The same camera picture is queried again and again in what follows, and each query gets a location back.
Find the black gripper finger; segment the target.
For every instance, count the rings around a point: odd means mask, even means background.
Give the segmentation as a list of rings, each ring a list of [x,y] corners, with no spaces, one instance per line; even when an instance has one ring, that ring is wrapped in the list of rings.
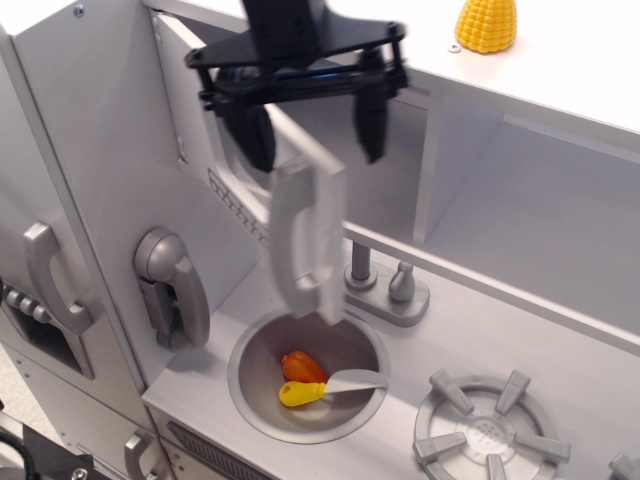
[[[387,99],[378,89],[361,89],[355,96],[354,122],[358,141],[373,164],[384,156]]]
[[[225,127],[249,163],[270,173],[274,168],[276,140],[272,122],[262,105],[223,103],[221,115]]]

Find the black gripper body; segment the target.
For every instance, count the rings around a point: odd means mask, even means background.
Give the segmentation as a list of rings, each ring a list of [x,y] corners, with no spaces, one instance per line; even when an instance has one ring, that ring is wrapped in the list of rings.
[[[249,27],[185,57],[205,109],[246,111],[362,95],[383,104],[407,87],[403,24],[341,16],[323,1],[246,1]]]

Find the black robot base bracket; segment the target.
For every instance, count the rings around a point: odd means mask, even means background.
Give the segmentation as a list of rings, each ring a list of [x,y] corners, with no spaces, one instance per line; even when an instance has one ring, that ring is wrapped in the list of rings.
[[[2,467],[2,479],[101,479],[93,461],[76,456],[30,427],[21,434],[1,430],[1,446],[18,456],[18,465]]]

